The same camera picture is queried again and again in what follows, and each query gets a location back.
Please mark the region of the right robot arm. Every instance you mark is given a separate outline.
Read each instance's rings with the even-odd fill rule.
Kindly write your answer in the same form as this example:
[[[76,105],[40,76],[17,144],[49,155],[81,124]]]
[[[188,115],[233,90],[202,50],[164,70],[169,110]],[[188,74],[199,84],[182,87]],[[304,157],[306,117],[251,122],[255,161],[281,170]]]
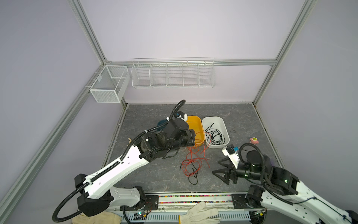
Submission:
[[[225,184],[240,178],[251,182],[244,196],[232,197],[235,208],[274,210],[303,224],[356,224],[358,214],[342,210],[309,189],[291,172],[275,167],[270,158],[256,150],[247,152],[242,161],[239,152],[223,149],[224,168],[213,174]]]

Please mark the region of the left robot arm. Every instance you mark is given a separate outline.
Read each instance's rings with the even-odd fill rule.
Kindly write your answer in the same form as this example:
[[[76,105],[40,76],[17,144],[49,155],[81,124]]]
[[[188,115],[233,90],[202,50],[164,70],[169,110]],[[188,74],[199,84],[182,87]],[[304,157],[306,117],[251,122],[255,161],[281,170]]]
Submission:
[[[79,174],[75,177],[76,189],[54,210],[53,222],[64,222],[82,213],[92,217],[112,205],[136,209],[143,207],[146,195],[142,187],[124,189],[115,187],[115,184],[157,158],[167,159],[167,154],[172,150],[194,146],[195,137],[195,131],[182,118],[168,119],[160,126],[142,131],[113,162],[91,175]],[[77,193],[80,194],[77,212],[59,217],[60,210]]]

